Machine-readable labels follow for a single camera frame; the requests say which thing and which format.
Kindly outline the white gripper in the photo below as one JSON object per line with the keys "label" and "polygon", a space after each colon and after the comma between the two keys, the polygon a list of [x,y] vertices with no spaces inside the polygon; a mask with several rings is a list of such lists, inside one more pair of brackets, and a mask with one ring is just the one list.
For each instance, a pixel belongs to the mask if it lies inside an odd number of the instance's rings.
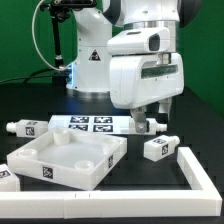
{"label": "white gripper", "polygon": [[183,92],[181,56],[172,53],[169,64],[159,65],[158,62],[156,54],[113,57],[110,62],[111,101],[116,108],[131,109],[137,133],[149,131],[146,110],[141,106],[160,100],[158,112],[169,114],[172,106],[169,97]]}

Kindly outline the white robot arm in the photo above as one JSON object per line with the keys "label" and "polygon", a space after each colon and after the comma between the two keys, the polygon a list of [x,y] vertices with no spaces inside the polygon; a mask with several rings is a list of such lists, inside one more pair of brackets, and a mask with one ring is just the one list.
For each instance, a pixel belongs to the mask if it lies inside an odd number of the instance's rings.
{"label": "white robot arm", "polygon": [[102,0],[102,10],[75,12],[77,57],[67,92],[86,99],[110,98],[128,109],[132,127],[147,133],[146,106],[169,111],[183,92],[183,62],[177,29],[189,24],[202,0]]}

